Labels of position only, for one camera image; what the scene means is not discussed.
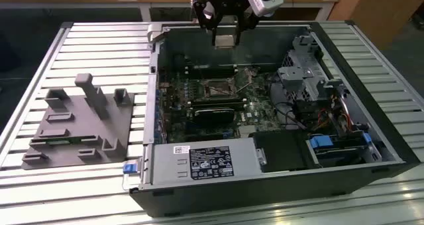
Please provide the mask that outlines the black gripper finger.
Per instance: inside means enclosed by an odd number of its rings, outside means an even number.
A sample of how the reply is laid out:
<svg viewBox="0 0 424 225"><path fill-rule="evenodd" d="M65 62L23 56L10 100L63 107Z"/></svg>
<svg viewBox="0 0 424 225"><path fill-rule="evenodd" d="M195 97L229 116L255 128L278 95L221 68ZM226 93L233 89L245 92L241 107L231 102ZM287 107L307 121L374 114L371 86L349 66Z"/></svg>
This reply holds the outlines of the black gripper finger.
<svg viewBox="0 0 424 225"><path fill-rule="evenodd" d="M259 23L261 17L257 16L251 8L242 9L237 8L234 10L234 15L237 17L237 28L235 28L235 46L241 43L241 37L243 31L254 29Z"/></svg>
<svg viewBox="0 0 424 225"><path fill-rule="evenodd" d="M213 45L215 46L217 29L222 21L222 15L215 14L213 0L194 0L194 10L201 28L213 32Z"/></svg>

